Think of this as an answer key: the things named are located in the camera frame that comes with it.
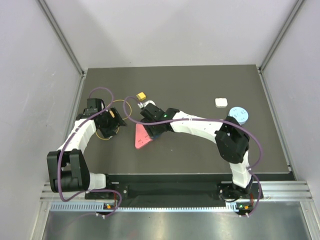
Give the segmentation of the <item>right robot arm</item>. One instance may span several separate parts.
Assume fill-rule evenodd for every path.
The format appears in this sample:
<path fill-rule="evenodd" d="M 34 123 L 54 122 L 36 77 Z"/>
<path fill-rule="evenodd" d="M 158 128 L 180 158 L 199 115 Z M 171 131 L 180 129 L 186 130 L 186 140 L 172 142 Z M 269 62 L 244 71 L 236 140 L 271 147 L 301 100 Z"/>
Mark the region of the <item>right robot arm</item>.
<path fill-rule="evenodd" d="M 234 194 L 245 198 L 251 193 L 253 177 L 248 170 L 250 137 L 235 127 L 240 124 L 234 117 L 226 117 L 225 121 L 232 123 L 229 125 L 219 121 L 207 121 L 175 108 L 163 111 L 151 100 L 140 103 L 139 107 L 143 116 L 141 122 L 145 123 L 143 127 L 151 138 L 170 131 L 190 134 L 216 144 L 222 159 L 229 163 Z"/>

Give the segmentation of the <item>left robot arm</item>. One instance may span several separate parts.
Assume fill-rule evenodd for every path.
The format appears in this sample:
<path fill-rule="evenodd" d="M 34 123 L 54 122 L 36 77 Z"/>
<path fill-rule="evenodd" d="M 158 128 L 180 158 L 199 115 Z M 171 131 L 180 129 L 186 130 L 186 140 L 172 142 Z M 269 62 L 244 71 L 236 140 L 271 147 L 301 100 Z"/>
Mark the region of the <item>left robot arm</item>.
<path fill-rule="evenodd" d="M 105 139 L 117 135 L 119 127 L 127 124 L 112 107 L 105 109 L 100 98 L 87 99 L 87 107 L 79 114 L 68 139 L 58 150 L 50 151 L 46 157 L 51 190 L 61 192 L 96 190 L 102 198 L 109 198 L 114 191 L 107 176 L 103 173 L 91 173 L 87 167 L 84 152 L 88 143 L 97 131 Z"/>

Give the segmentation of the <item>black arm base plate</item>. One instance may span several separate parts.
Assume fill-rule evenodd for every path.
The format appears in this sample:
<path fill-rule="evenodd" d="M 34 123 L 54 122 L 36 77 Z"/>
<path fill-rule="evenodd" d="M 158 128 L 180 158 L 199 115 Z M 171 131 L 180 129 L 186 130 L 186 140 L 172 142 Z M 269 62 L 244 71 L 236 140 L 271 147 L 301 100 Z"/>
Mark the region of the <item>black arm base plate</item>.
<path fill-rule="evenodd" d="M 230 173 L 110 174 L 107 180 L 107 187 L 121 193 L 123 201 L 145 196 L 190 196 L 217 201 L 263 197 L 259 184 L 254 180 L 241 189 L 232 183 Z"/>

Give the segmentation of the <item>yellow plug adapter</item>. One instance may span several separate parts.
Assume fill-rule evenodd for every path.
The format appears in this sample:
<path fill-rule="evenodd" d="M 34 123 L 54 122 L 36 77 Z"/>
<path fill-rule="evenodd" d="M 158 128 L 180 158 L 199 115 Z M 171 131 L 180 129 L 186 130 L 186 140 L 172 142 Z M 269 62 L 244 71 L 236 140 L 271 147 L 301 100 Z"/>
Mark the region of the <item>yellow plug adapter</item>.
<path fill-rule="evenodd" d="M 138 101 L 144 101 L 147 99 L 147 96 L 144 92 L 140 92 L 136 95 L 136 98 L 138 99 Z"/>

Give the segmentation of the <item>pink triangular power strip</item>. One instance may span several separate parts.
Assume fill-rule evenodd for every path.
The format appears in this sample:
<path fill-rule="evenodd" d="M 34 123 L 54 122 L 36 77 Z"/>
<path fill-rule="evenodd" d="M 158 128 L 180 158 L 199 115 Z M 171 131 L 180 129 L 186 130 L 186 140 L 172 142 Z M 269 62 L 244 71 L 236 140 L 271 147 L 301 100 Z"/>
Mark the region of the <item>pink triangular power strip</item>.
<path fill-rule="evenodd" d="M 144 126 L 142 124 L 137 123 L 135 125 L 135 148 L 139 150 L 148 143 L 150 143 L 152 140 L 153 139 L 149 136 Z"/>

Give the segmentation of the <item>blue cube power socket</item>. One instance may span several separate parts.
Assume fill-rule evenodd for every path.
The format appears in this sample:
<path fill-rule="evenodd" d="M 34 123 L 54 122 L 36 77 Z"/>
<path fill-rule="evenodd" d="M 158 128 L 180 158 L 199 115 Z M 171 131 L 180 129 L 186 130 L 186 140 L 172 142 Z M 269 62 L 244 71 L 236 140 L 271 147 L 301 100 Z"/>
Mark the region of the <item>blue cube power socket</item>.
<path fill-rule="evenodd" d="M 153 140 L 154 140 L 154 139 L 157 139 L 157 138 L 159 138 L 161 135 L 162 135 L 161 133 L 160 133 L 160 134 L 156 134 L 156 135 L 152 136 L 151 139 L 153 139 Z"/>

